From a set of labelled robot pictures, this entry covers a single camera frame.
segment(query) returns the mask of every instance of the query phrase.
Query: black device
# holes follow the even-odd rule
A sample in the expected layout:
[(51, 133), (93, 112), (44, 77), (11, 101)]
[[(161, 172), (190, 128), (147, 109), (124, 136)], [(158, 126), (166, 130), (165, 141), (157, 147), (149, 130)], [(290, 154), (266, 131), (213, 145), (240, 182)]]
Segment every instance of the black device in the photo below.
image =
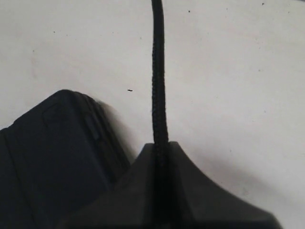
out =
[(162, 1), (152, 0), (152, 8), (154, 143), (130, 167), (94, 100), (55, 93), (0, 131), (1, 228), (281, 228), (168, 141)]
[(59, 91), (0, 131), (0, 228), (53, 229), (129, 167), (102, 107)]

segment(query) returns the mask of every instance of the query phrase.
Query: white surface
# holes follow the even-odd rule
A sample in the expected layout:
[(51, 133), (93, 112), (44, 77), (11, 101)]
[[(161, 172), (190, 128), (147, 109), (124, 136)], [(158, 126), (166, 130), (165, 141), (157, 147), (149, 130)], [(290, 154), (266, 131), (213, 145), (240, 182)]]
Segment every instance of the white surface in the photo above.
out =
[[(170, 139), (222, 187), (304, 229), (305, 3), (163, 4)], [(137, 155), (152, 141), (152, 34), (149, 0), (0, 0), (0, 127), (73, 89), (112, 107)]]

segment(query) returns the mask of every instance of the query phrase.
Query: cable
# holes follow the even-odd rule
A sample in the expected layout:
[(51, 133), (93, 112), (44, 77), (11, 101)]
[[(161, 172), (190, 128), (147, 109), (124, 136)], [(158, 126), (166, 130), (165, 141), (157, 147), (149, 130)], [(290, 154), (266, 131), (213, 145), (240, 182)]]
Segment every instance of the cable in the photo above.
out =
[(159, 165), (165, 164), (168, 150), (168, 132), (165, 110), (164, 82), (164, 16), (162, 0), (152, 0), (152, 128), (154, 148)]

